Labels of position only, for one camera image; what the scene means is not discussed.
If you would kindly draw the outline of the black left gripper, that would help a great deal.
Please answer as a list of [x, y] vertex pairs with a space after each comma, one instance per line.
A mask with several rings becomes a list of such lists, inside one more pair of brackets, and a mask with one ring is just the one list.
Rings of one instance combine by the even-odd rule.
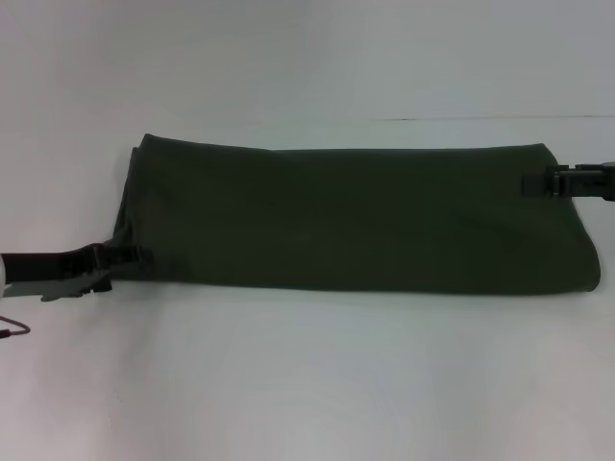
[[3, 254], [6, 298], [38, 296], [44, 303], [81, 298], [90, 293], [112, 290], [108, 272], [82, 274], [71, 279], [75, 255], [90, 268], [124, 268], [150, 264], [152, 255], [138, 246], [90, 244], [77, 251], [62, 253]]

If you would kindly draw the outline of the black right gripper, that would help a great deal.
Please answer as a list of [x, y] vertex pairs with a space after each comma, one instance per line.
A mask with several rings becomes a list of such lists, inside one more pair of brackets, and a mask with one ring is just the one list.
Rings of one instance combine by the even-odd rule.
[[[595, 197], [614, 200], [614, 163], [578, 164], [579, 178], [574, 186], [575, 197]], [[521, 194], [525, 197], [572, 197], [571, 178], [576, 169], [569, 165], [548, 167], [541, 173], [526, 173], [521, 179]]]

